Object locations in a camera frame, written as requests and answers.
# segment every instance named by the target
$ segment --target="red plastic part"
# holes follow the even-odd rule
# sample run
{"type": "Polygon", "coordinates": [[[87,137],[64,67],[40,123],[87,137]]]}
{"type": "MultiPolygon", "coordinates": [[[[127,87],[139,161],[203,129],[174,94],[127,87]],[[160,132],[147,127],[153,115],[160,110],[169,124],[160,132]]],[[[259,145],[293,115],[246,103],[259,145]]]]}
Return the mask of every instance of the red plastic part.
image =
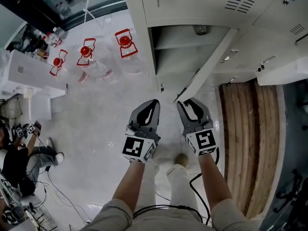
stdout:
{"type": "Polygon", "coordinates": [[[60,50],[60,52],[59,52],[59,57],[56,57],[56,58],[53,60],[54,66],[51,68],[51,70],[50,70],[50,72],[49,72],[51,75],[57,76],[59,70],[61,70],[61,68],[62,68],[62,64],[65,62],[65,57],[66,57],[67,54],[68,54],[67,51],[62,50],[62,49],[60,50]],[[65,53],[64,59],[60,58],[61,52],[64,52],[64,53],[65,53]],[[52,70],[53,70],[55,67],[57,68],[57,72],[56,72],[56,73],[53,73],[52,70]]]}
{"type": "Polygon", "coordinates": [[[56,57],[54,60],[53,60],[53,65],[55,66],[59,66],[61,64],[61,59],[56,57]]]}
{"type": "Polygon", "coordinates": [[[86,56],[90,53],[90,48],[88,46],[84,46],[80,50],[81,55],[86,56]]]}
{"type": "Polygon", "coordinates": [[[78,66],[89,66],[89,59],[92,57],[92,53],[93,53],[93,51],[94,51],[94,49],[95,49],[95,42],[96,42],[96,38],[86,38],[84,41],[83,41],[83,47],[81,48],[81,50],[80,50],[80,53],[81,53],[81,57],[78,59],[78,61],[77,61],[77,65],[78,66]],[[93,49],[91,49],[89,46],[85,46],[85,42],[86,41],[94,41],[93,42],[93,49]],[[79,61],[82,59],[82,57],[84,57],[84,55],[83,55],[83,50],[85,50],[84,48],[88,48],[89,49],[89,51],[90,52],[88,52],[88,54],[89,54],[89,56],[87,56],[87,57],[89,57],[89,59],[88,59],[88,62],[86,63],[86,64],[80,64],[79,63],[79,61]]]}
{"type": "Polygon", "coordinates": [[[121,58],[125,58],[125,57],[128,57],[128,56],[131,56],[133,54],[136,54],[138,52],[137,50],[137,47],[135,46],[135,44],[133,43],[132,41],[132,36],[130,34],[130,30],[128,28],[122,30],[122,31],[119,31],[117,33],[115,33],[115,38],[117,40],[117,43],[119,44],[120,46],[120,54],[121,54],[121,58]],[[122,36],[120,38],[120,40],[118,40],[117,36],[122,34],[122,33],[125,33],[125,32],[128,32],[129,33],[129,36],[122,36]],[[134,47],[136,50],[129,53],[129,54],[126,54],[126,55],[123,55],[122,54],[122,50],[121,49],[128,49],[129,47],[134,47]]]}
{"type": "Polygon", "coordinates": [[[128,36],[122,36],[120,38],[121,45],[129,45],[131,43],[131,39],[128,36]]]}

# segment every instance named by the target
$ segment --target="black cable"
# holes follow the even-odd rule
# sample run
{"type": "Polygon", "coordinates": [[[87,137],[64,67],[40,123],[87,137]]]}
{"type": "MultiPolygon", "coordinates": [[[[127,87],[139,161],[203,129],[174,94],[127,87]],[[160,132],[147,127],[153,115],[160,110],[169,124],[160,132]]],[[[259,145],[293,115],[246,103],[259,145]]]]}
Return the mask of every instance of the black cable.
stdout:
{"type": "Polygon", "coordinates": [[[167,199],[167,198],[165,198],[165,197],[163,197],[163,196],[159,195],[159,194],[157,193],[157,191],[155,191],[155,193],[156,193],[156,195],[157,195],[157,196],[160,196],[161,198],[163,198],[163,199],[166,199],[166,200],[170,201],[170,199],[167,199]]]}
{"type": "Polygon", "coordinates": [[[39,183],[42,183],[42,184],[43,184],[43,186],[44,186],[44,191],[45,191],[45,198],[44,198],[43,202],[42,202],[39,206],[37,206],[37,207],[35,207],[35,208],[33,208],[33,209],[37,209],[37,208],[41,207],[41,206],[46,202],[46,200],[47,200],[47,191],[46,191],[46,187],[49,186],[49,184],[46,183],[46,182],[42,182],[42,181],[38,181],[38,180],[37,180],[36,182],[39,182],[39,183]]]}
{"type": "Polygon", "coordinates": [[[194,211],[199,216],[201,222],[203,222],[202,216],[200,215],[200,213],[198,211],[196,211],[193,208],[190,208],[188,206],[183,206],[183,205],[178,205],[178,206],[176,206],[176,205],[151,205],[151,206],[142,208],[142,209],[138,210],[137,212],[135,212],[134,215],[133,215],[133,219],[136,218],[137,216],[147,212],[147,211],[155,210],[155,209],[161,209],[161,208],[166,208],[166,207],[194,211]]]}
{"type": "Polygon", "coordinates": [[[34,164],[34,166],[33,166],[33,168],[31,169],[31,171],[30,171],[30,173],[29,174],[27,174],[21,181],[23,181],[26,177],[28,177],[29,175],[31,175],[31,173],[32,173],[32,171],[34,170],[34,168],[35,168],[35,166],[39,163],[39,158],[40,158],[40,145],[42,146],[43,145],[43,143],[42,143],[42,141],[39,139],[39,137],[36,135],[36,134],[34,134],[33,133],[33,135],[35,135],[35,137],[39,140],[39,144],[38,144],[38,151],[39,151],[39,156],[38,156],[38,159],[37,159],[37,161],[36,161],[36,163],[34,164]]]}
{"type": "Polygon", "coordinates": [[[43,173],[45,173],[46,172],[46,170],[45,171],[43,171],[43,172],[41,172],[40,174],[38,174],[38,175],[41,175],[41,174],[43,174],[43,173]]]}
{"type": "MultiPolygon", "coordinates": [[[[215,160],[215,164],[217,165],[219,161],[219,147],[216,149],[216,160],[215,160]]],[[[211,218],[211,215],[210,215],[210,211],[205,203],[205,201],[203,200],[203,198],[200,196],[200,194],[197,192],[197,190],[193,187],[193,182],[198,179],[200,176],[202,176],[202,173],[198,174],[196,177],[194,177],[190,182],[189,182],[189,185],[190,187],[192,188],[192,190],[195,192],[195,194],[197,194],[197,196],[200,198],[201,202],[204,204],[205,208],[206,208],[206,212],[207,212],[207,220],[206,220],[206,225],[208,224],[210,218],[211,218]]]]}
{"type": "Polygon", "coordinates": [[[76,210],[76,212],[78,213],[78,215],[80,216],[80,218],[84,221],[84,223],[89,224],[89,222],[86,221],[86,220],[80,215],[80,213],[79,213],[78,210],[75,208],[75,206],[74,206],[74,204],[72,203],[72,201],[70,201],[70,199],[69,199],[63,192],[61,192],[61,191],[59,190],[59,188],[57,188],[57,187],[54,185],[54,183],[52,182],[52,180],[51,180],[50,177],[49,177],[49,172],[48,172],[48,171],[47,171],[47,176],[48,176],[48,179],[49,179],[49,181],[51,182],[51,184],[55,187],[55,189],[57,189],[57,190],[58,190],[65,198],[67,198],[67,200],[71,203],[72,207],[76,210]]]}

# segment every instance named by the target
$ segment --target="ventilation grille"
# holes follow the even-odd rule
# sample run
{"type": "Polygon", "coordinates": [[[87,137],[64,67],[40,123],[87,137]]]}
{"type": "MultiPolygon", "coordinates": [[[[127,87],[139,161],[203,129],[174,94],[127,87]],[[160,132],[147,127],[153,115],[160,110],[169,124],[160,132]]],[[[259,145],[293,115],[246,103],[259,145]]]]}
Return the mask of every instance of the ventilation grille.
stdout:
{"type": "Polygon", "coordinates": [[[225,9],[248,13],[256,0],[228,0],[225,9]]]}
{"type": "Polygon", "coordinates": [[[290,30],[290,32],[295,34],[295,35],[298,35],[298,34],[300,34],[303,31],[305,31],[305,28],[301,24],[297,24],[295,27],[293,27],[290,30]]]}

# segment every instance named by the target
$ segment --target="sneaker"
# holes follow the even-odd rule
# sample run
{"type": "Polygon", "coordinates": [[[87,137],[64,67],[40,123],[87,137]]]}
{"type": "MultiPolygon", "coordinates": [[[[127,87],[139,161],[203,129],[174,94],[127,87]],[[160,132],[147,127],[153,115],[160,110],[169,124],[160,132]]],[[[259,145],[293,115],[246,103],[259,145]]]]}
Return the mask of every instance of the sneaker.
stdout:
{"type": "Polygon", "coordinates": [[[64,161],[64,154],[62,152],[59,152],[57,155],[56,155],[56,160],[58,162],[57,165],[59,165],[60,163],[62,163],[64,161]]]}
{"type": "Polygon", "coordinates": [[[181,153],[174,159],[174,164],[180,164],[183,167],[186,167],[188,165],[188,157],[181,153]]]}
{"type": "Polygon", "coordinates": [[[46,139],[46,145],[53,149],[53,142],[51,138],[46,139]]]}

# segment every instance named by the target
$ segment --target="hand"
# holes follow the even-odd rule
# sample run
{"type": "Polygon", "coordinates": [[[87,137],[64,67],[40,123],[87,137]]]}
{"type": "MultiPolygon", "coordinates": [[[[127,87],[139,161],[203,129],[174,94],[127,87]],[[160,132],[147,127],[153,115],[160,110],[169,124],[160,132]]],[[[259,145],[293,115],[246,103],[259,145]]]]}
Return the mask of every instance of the hand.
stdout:
{"type": "Polygon", "coordinates": [[[33,134],[35,134],[36,136],[39,136],[40,130],[39,130],[39,128],[37,126],[34,126],[33,134]]]}

